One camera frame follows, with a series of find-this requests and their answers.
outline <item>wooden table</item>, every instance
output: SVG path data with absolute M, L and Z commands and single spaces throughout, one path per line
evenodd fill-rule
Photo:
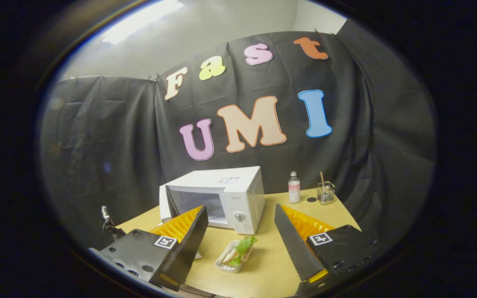
M 307 202 L 315 197 L 316 189 L 301 191 L 301 201 L 290 204 L 288 193 L 265 195 L 263 217 L 255 237 L 250 258 L 238 273 L 227 273 L 214 266 L 214 261 L 226 249 L 229 242 L 244 236 L 235 230 L 209 226 L 199 248 L 201 259 L 194 260 L 185 284 L 219 296 L 233 298 L 281 298 L 293 296 L 300 282 L 290 256 L 286 251 L 275 222 L 275 206 L 279 203 L 338 228 L 350 224 L 360 227 L 338 198 L 329 205 L 318 201 Z M 135 228 L 149 231 L 160 223 L 159 206 L 131 219 L 117 228 L 129 232 Z

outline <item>pink letter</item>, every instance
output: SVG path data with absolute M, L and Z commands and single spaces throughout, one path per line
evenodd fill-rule
M 244 49 L 244 56 L 246 58 L 246 63 L 250 65 L 257 65 L 264 62 L 268 62 L 273 58 L 271 51 L 267 51 L 267 45 L 263 43 L 258 43 L 257 45 L 249 46 Z
M 209 125 L 211 125 L 211 119 L 202 119 L 196 124 L 201 129 L 202 136 L 204 137 L 205 149 L 203 151 L 196 149 L 193 125 L 189 124 L 180 128 L 180 134 L 183 135 L 183 142 L 185 143 L 187 153 L 194 160 L 208 160 L 214 152 Z

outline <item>cutout letter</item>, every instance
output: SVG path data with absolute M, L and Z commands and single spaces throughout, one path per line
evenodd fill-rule
M 226 124 L 227 138 L 229 139 L 226 150 L 237 152 L 246 148 L 246 145 L 239 139 L 239 132 L 251 147 L 255 147 L 259 137 L 259 128 L 263 131 L 261 144 L 265 146 L 286 141 L 286 134 L 282 133 L 277 119 L 276 103 L 277 98 L 275 96 L 259 98 L 253 106 L 251 119 L 235 104 L 220 108 L 216 115 L 222 117 Z
M 214 56 L 202 63 L 202 71 L 200 72 L 200 79 L 205 81 L 213 76 L 221 75 L 226 67 L 222 63 L 222 57 Z
M 297 97 L 303 100 L 308 113 L 310 128 L 306 135 L 311 138 L 326 136 L 332 132 L 332 127 L 327 124 L 325 109 L 323 108 L 323 91 L 307 90 L 300 92 Z
M 193 125 L 189 124 L 180 128 L 180 134 L 183 136 L 187 153 L 194 160 L 208 160 L 214 152 L 209 125 L 211 125 L 211 119 L 202 119 L 196 124 L 202 131 L 202 136 L 204 137 L 205 149 L 203 151 L 196 149 L 195 139 L 193 137 Z
M 167 94 L 165 100 L 169 100 L 178 94 L 176 86 L 180 87 L 183 83 L 183 76 L 187 74 L 187 68 L 184 67 L 177 72 L 167 76 Z
M 320 52 L 318 51 L 318 49 L 316 49 L 316 46 L 319 46 L 320 43 L 315 40 L 310 40 L 308 37 L 301 37 L 297 40 L 294 40 L 294 43 L 296 45 L 300 45 L 303 48 L 303 51 L 305 51 L 305 53 L 311 58 L 314 58 L 314 59 L 329 58 L 329 55 L 327 55 L 327 53 Z
M 268 62 L 273 58 L 271 51 L 267 51 L 267 45 L 263 43 L 258 43 L 257 45 L 249 46 L 244 49 L 244 56 L 246 58 L 246 63 L 250 65 L 257 65 L 264 62 Z

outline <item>microwave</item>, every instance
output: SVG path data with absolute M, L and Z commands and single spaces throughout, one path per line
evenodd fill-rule
M 255 234 L 265 207 L 261 167 L 193 171 L 159 187 L 162 222 L 200 205 L 210 226 Z

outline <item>yellow letter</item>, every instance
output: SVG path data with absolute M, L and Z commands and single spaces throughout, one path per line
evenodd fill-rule
M 214 56 L 202 63 L 202 71 L 200 72 L 200 79 L 205 81 L 213 76 L 221 75 L 226 67 L 222 64 L 222 57 Z
M 167 94 L 165 95 L 165 100 L 169 100 L 176 96 L 178 94 L 178 91 L 176 90 L 176 85 L 178 87 L 181 86 L 183 83 L 183 76 L 187 74 L 187 68 L 184 67 L 177 72 L 171 74 L 170 76 L 167 76 Z
M 261 144 L 265 146 L 286 141 L 286 134 L 282 133 L 277 119 L 276 103 L 277 98 L 275 96 L 259 98 L 253 106 L 251 119 L 235 104 L 220 108 L 216 115 L 222 117 L 226 124 L 227 138 L 229 139 L 229 146 L 226 147 L 226 150 L 228 152 L 244 150 L 246 145 L 239 140 L 239 132 L 251 147 L 255 147 L 259 136 L 259 128 L 263 131 Z

